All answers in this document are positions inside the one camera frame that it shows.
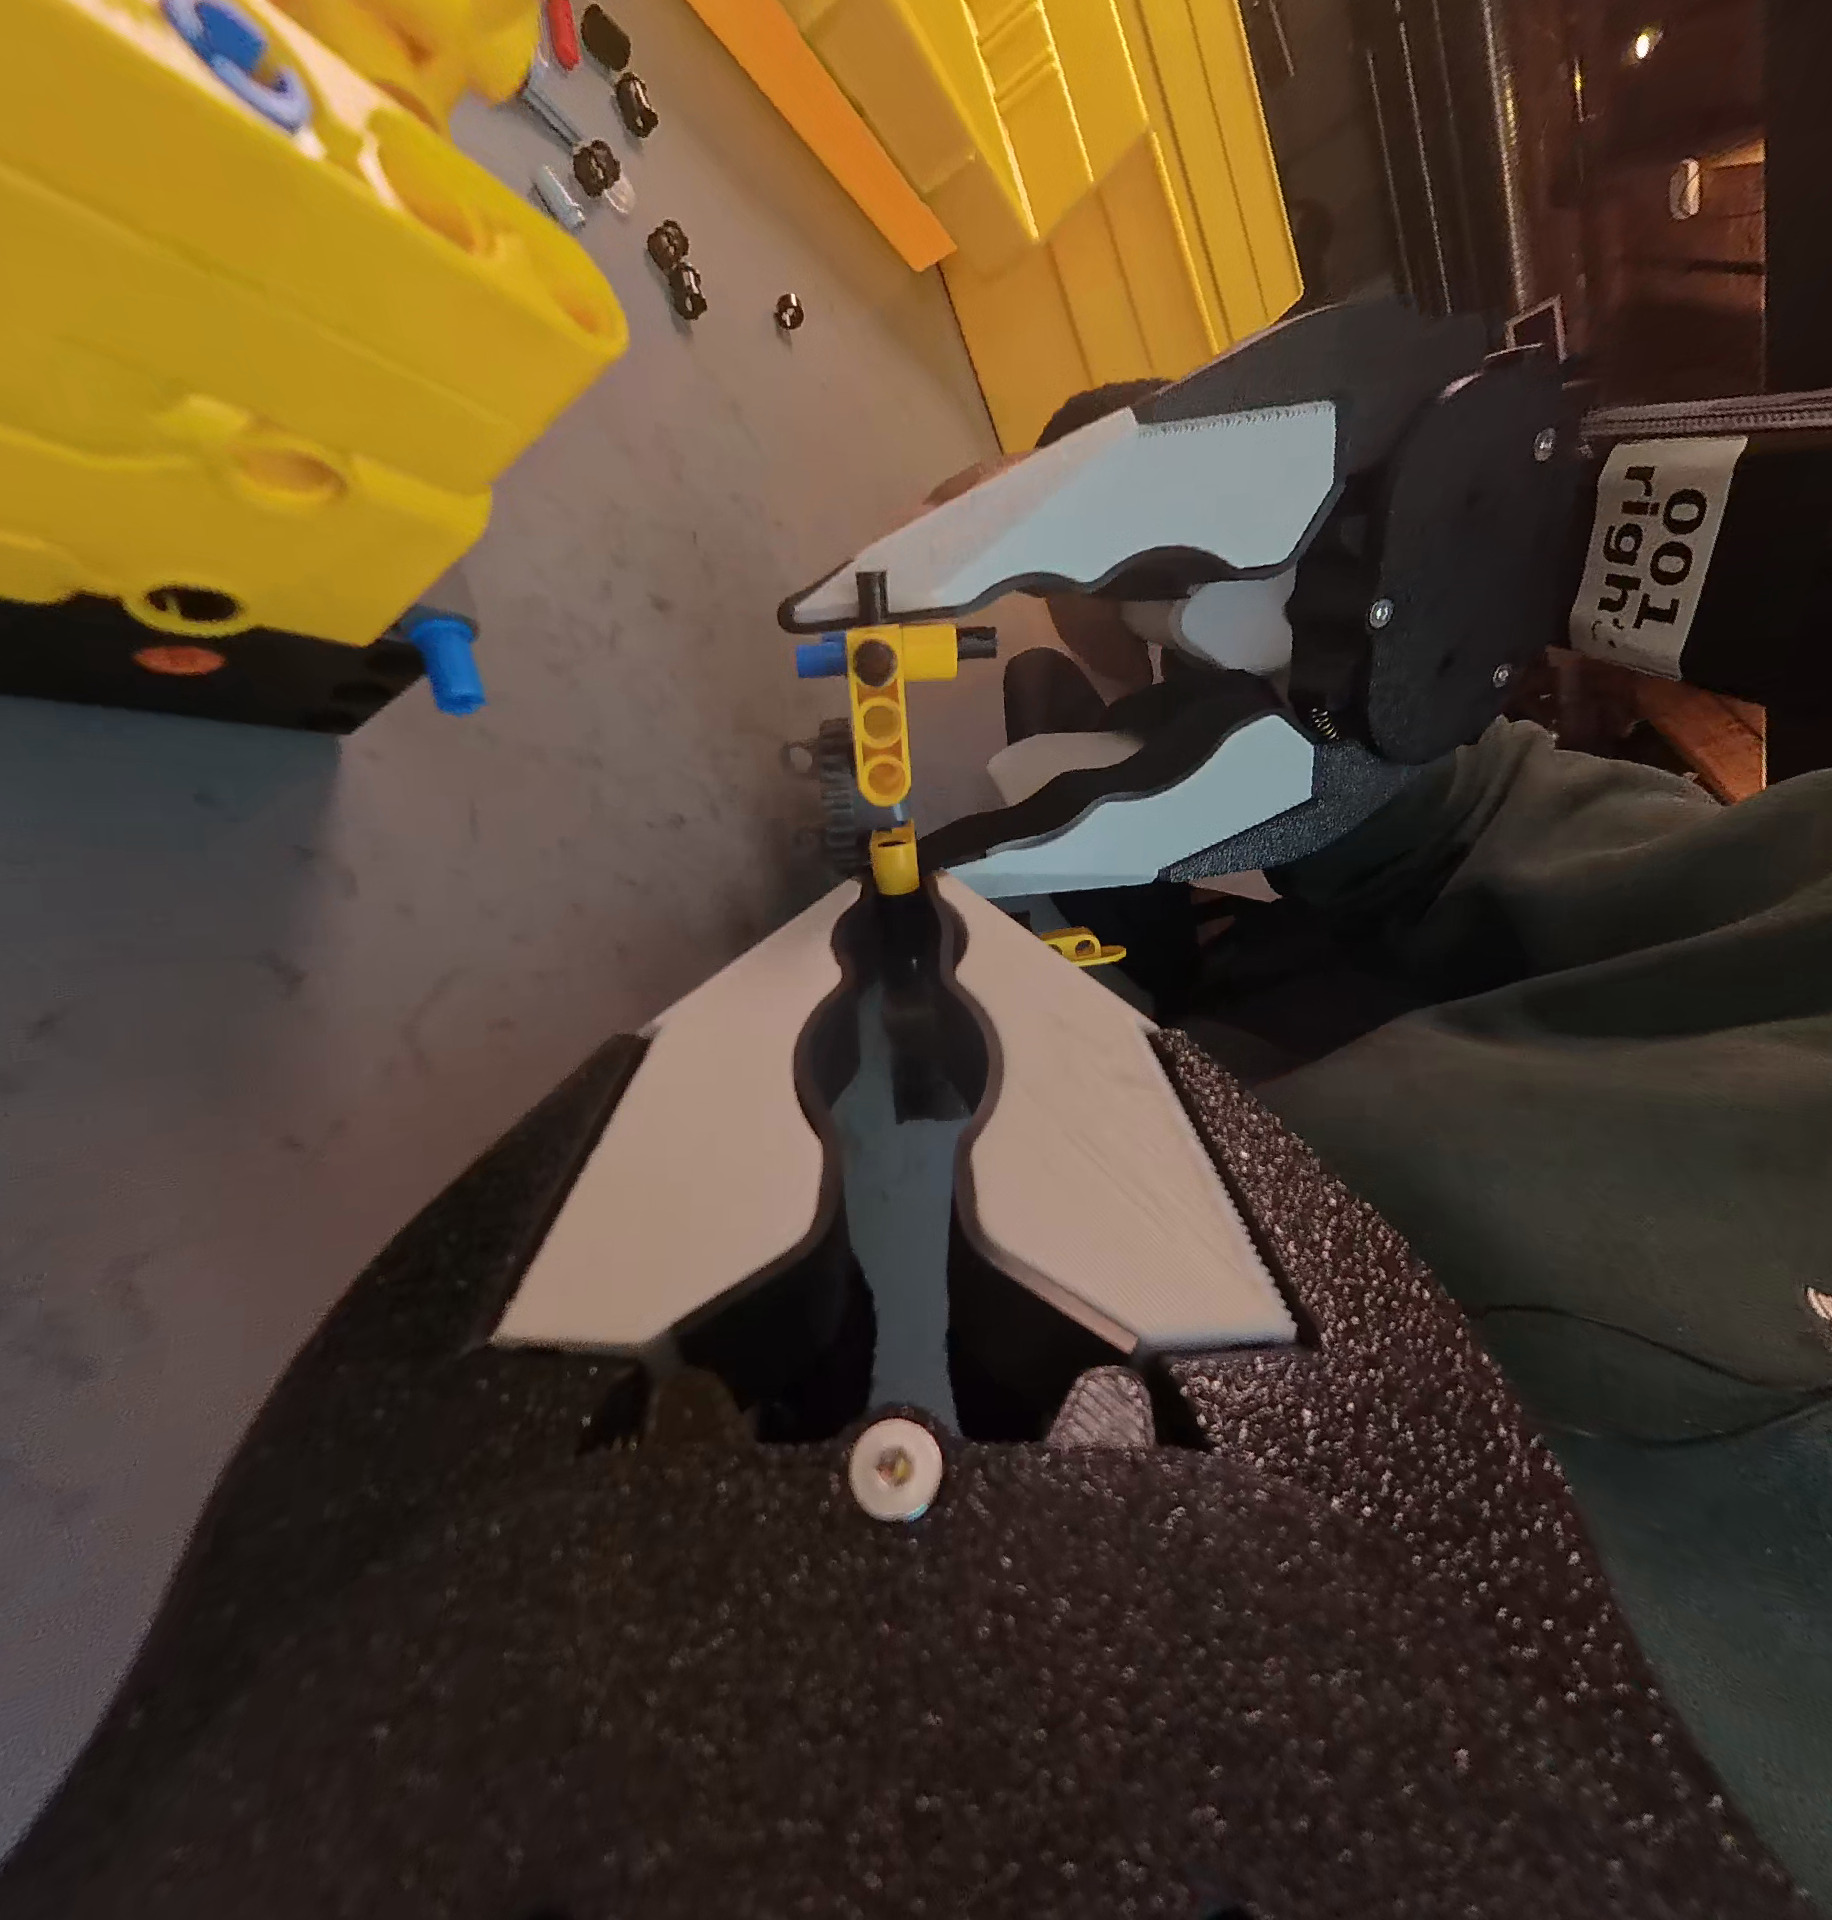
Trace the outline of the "yellow black lego model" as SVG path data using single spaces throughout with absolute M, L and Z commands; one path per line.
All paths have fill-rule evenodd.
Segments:
M 625 356 L 457 147 L 538 4 L 0 0 L 0 700 L 358 735 L 486 710 L 443 598 Z

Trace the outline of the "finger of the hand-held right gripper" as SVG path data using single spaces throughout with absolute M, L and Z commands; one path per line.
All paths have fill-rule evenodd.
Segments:
M 873 628 L 857 578 L 879 578 L 897 628 L 926 628 L 1008 589 L 1110 589 L 1142 559 L 1203 559 L 1205 580 L 1131 580 L 1131 604 L 1189 604 L 1158 628 L 1178 655 L 1283 671 L 1296 559 L 1329 505 L 1335 398 L 1212 417 L 1137 417 L 1125 406 L 870 540 L 783 604 L 783 632 Z
M 1158 738 L 1027 735 L 991 762 L 999 808 L 936 823 L 926 874 L 977 899 L 1077 899 L 1178 861 L 1311 794 L 1311 738 L 1282 710 L 1203 710 Z

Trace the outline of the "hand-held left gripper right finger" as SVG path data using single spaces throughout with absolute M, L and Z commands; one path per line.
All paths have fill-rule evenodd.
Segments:
M 1125 1355 L 1296 1346 L 1149 1019 L 966 884 L 936 874 L 936 904 L 995 1064 L 966 1136 L 972 1250 Z

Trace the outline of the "yellow ribbed storage bin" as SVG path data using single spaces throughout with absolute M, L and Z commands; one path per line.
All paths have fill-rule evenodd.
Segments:
M 1305 291 L 1233 0 L 966 4 L 1027 216 L 945 259 L 999 445 L 1131 376 L 1189 376 Z

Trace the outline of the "person's right forearm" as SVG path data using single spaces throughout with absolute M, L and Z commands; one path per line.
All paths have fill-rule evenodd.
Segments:
M 1335 843 L 1262 868 L 1170 1019 L 1248 1081 L 1402 1019 L 1494 1041 L 1832 1027 L 1832 767 L 1699 779 L 1494 724 Z

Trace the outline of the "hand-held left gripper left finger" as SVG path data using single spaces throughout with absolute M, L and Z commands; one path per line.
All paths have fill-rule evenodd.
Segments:
M 806 1106 L 806 1034 L 843 985 L 855 904 L 857 884 L 838 884 L 637 1034 L 650 1055 L 488 1346 L 656 1355 L 809 1244 L 834 1161 Z

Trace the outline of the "yellow lego gear subassembly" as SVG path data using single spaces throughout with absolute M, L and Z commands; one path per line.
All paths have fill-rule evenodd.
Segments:
M 834 945 L 857 997 L 879 997 L 857 1034 L 885 1043 L 897 1123 L 952 1123 L 977 1101 L 977 1041 L 945 997 L 952 939 L 936 884 L 960 874 L 991 899 L 1113 889 L 1110 851 L 1064 851 L 1077 816 L 1113 794 L 1142 754 L 1137 735 L 1064 724 L 1021 735 L 995 754 L 995 808 L 916 829 L 907 816 L 907 692 L 995 662 L 991 628 L 885 620 L 885 578 L 857 578 L 857 620 L 795 650 L 806 679 L 843 679 L 843 716 L 814 735 L 822 823 L 838 843 L 843 904 Z

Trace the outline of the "pile of small lego pins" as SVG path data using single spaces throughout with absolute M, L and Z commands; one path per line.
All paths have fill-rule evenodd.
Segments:
M 612 209 L 612 216 L 633 216 L 633 180 L 621 162 L 621 147 L 602 133 L 581 133 L 566 122 L 566 108 L 550 92 L 550 63 L 553 73 L 576 73 L 576 63 L 596 63 L 596 80 L 612 80 L 612 108 L 621 108 L 621 131 L 633 144 L 650 144 L 658 131 L 656 96 L 650 96 L 650 80 L 633 73 L 633 32 L 621 31 L 621 15 L 602 15 L 596 0 L 576 4 L 576 0 L 538 0 L 538 60 L 517 84 L 517 108 L 566 147 L 566 180 L 553 162 L 531 174 L 531 199 L 562 217 L 562 229 L 581 229 L 592 216 L 581 209 Z M 650 263 L 658 267 L 669 284 L 669 313 L 689 328 L 709 313 L 704 302 L 704 267 L 689 259 L 689 229 L 684 217 L 658 217 L 650 231 Z M 778 332 L 795 332 L 809 313 L 795 291 L 778 302 Z

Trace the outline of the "person's right hand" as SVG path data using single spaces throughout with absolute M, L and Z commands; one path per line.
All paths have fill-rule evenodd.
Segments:
M 991 462 L 945 475 L 926 505 L 952 505 L 952 499 L 966 499 L 972 482 L 1017 466 L 1021 457 L 1039 457 L 1039 445 L 1054 445 L 1054 439 L 1064 439 L 1064 435 L 1077 435 L 1077 423 L 1096 423 L 1096 417 L 1110 417 L 1110 412 L 1131 412 L 1137 398 L 1158 398 L 1158 391 L 1166 391 L 1166 376 L 1096 381 L 1096 391 L 1064 398 L 1064 406 L 1047 417 L 1047 435 L 1039 435 L 1027 445 L 991 457 Z

